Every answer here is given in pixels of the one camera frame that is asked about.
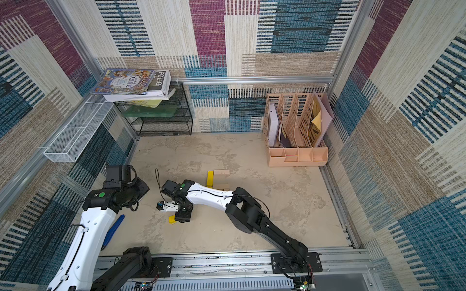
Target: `blue object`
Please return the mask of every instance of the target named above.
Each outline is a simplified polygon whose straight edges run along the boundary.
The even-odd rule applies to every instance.
[[[115,231],[118,229],[123,219],[124,214],[120,215],[120,217],[115,221],[112,227],[110,227],[109,231],[107,232],[107,235],[105,236],[105,239],[103,240],[102,248],[100,250],[105,249],[105,247],[109,244],[110,240],[112,239],[112,236],[115,234]]]

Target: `metal bracket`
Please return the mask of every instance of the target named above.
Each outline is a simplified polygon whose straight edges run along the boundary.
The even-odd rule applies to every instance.
[[[291,259],[284,257],[282,254],[271,254],[270,258],[272,260],[272,272],[274,274],[308,272],[308,268],[306,266],[298,266],[297,264],[291,265]],[[306,260],[311,266],[311,271],[313,273],[319,273],[323,271],[319,253],[308,253]]]
[[[152,272],[150,274],[138,272],[131,276],[131,278],[155,278],[157,273],[159,278],[169,278],[171,275],[172,264],[172,257],[153,257]]]

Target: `white wire mesh basket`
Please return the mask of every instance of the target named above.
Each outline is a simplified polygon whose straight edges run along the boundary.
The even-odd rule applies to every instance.
[[[44,155],[52,162],[76,162],[112,106],[101,95],[91,96]]]

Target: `book cover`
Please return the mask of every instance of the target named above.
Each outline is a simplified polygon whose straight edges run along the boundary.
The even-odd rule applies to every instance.
[[[98,95],[146,94],[154,75],[154,70],[110,68],[91,93]]]

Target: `yellow paper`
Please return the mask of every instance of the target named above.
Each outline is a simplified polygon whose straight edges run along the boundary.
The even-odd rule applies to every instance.
[[[312,123],[315,124],[319,131],[322,131],[322,111],[317,113],[317,116],[312,120]]]
[[[321,115],[321,108],[319,102],[315,100],[317,98],[316,95],[313,95],[314,104],[312,106],[311,112],[311,122],[309,124],[308,136],[311,145],[315,147],[315,141],[317,137],[320,135],[322,130],[322,115]]]

